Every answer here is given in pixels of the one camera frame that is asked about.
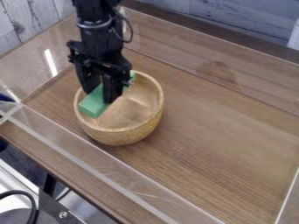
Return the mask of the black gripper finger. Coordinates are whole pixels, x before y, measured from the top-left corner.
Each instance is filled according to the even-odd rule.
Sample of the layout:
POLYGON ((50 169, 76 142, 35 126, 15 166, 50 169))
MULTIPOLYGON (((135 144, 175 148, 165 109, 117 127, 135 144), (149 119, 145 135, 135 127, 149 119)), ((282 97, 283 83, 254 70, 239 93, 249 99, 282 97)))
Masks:
POLYGON ((125 75, 122 73, 106 73, 102 82, 103 100, 106 104, 110 104, 123 94, 125 75))
POLYGON ((84 66, 82 63, 78 63, 75 67, 79 83, 86 94, 89 95, 101 84, 99 65, 91 64, 90 66, 84 66))

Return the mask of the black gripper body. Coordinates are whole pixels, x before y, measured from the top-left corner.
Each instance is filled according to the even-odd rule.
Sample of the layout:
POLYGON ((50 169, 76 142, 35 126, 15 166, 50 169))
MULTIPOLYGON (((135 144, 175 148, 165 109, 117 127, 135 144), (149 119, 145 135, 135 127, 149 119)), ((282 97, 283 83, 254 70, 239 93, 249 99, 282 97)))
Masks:
POLYGON ((125 85, 130 80, 130 70, 133 65, 123 56, 125 43, 131 39, 125 39, 123 25, 79 25, 80 41, 70 40, 70 62, 84 66, 99 65, 101 83, 105 74, 122 73, 125 75, 125 85))

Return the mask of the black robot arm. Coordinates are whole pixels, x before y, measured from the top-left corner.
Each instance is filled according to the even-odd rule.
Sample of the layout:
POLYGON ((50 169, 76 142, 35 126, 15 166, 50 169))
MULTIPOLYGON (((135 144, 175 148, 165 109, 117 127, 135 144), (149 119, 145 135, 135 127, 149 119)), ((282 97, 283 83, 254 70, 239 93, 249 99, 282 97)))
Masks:
POLYGON ((113 103, 129 86, 133 64, 123 56, 123 23, 130 22, 118 10, 122 0, 71 0, 76 9, 80 41, 70 40, 70 62, 89 95, 103 85, 103 101, 113 103))

